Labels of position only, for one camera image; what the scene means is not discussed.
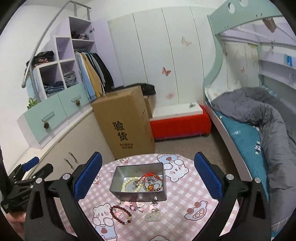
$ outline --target blanket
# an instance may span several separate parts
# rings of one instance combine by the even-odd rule
[[[296,207],[296,114],[259,87],[223,93],[212,107],[237,121],[259,125],[268,162],[272,231],[281,230]]]

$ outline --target mint green drawer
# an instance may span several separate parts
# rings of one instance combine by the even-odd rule
[[[76,84],[58,93],[66,115],[70,117],[89,103],[83,83]]]
[[[44,137],[52,133],[54,128],[67,118],[57,94],[27,110],[24,113],[24,117],[37,142],[40,142]],[[48,122],[48,129],[44,128],[43,121]]]

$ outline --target red beaded bracelet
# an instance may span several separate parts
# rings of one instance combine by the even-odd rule
[[[110,208],[110,212],[111,212],[112,217],[113,217],[115,220],[117,220],[119,223],[121,223],[122,225],[125,225],[126,222],[121,221],[118,217],[116,217],[115,214],[114,214],[114,212],[113,212],[113,209],[120,209],[120,210],[126,212],[127,215],[128,215],[127,223],[130,223],[130,222],[131,222],[131,219],[132,219],[131,213],[130,213],[129,211],[127,211],[125,208],[120,207],[120,206],[112,206],[112,207]]]

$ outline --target pink checkered tablecloth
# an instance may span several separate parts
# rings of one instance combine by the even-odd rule
[[[166,170],[167,200],[156,206],[161,213],[161,221],[145,222],[144,216],[150,213],[149,203],[143,206],[143,212],[131,211],[130,224],[122,225],[110,214],[110,207],[119,200],[109,191],[115,169],[119,165],[139,165],[162,162],[173,168]],[[79,201],[85,215],[103,237],[108,241],[180,241],[192,240],[212,215],[218,201],[212,199],[192,160],[175,154],[138,155],[119,159],[102,166],[86,197]],[[57,205],[67,232],[74,231],[61,205]],[[225,225],[221,235],[230,231],[239,210],[238,202]],[[126,215],[119,218],[126,222]],[[97,217],[100,224],[93,223]]]

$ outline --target metal handrail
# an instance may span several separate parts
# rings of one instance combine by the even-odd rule
[[[36,88],[36,85],[35,85],[35,80],[34,80],[34,76],[33,76],[33,68],[32,68],[32,61],[34,59],[34,56],[45,36],[45,34],[47,33],[47,31],[49,30],[49,28],[51,27],[51,25],[53,24],[53,22],[57,19],[57,17],[60,15],[60,13],[66,8],[66,6],[69,4],[69,3],[73,3],[74,4],[74,16],[77,17],[77,5],[79,6],[82,6],[82,7],[85,7],[87,9],[87,19],[90,20],[90,15],[89,15],[89,10],[91,9],[89,6],[86,6],[84,4],[81,4],[81,3],[78,3],[78,2],[75,2],[75,1],[68,1],[65,3],[65,5],[60,9],[60,11],[55,15],[55,17],[51,20],[51,22],[49,23],[49,25],[47,26],[47,28],[45,29],[45,31],[43,32],[43,34],[41,35],[32,55],[31,55],[31,58],[29,60],[29,63],[28,63],[28,67],[26,69],[26,72],[25,72],[25,76],[24,76],[24,79],[22,81],[22,88],[24,89],[26,87],[26,82],[27,82],[27,75],[28,75],[28,72],[30,72],[30,77],[31,77],[31,82],[32,82],[32,87],[33,87],[33,90],[34,90],[34,94],[35,94],[35,97],[37,99],[38,102],[40,102],[40,98],[39,98],[39,95],[38,95],[38,91],[37,91],[37,88]]]

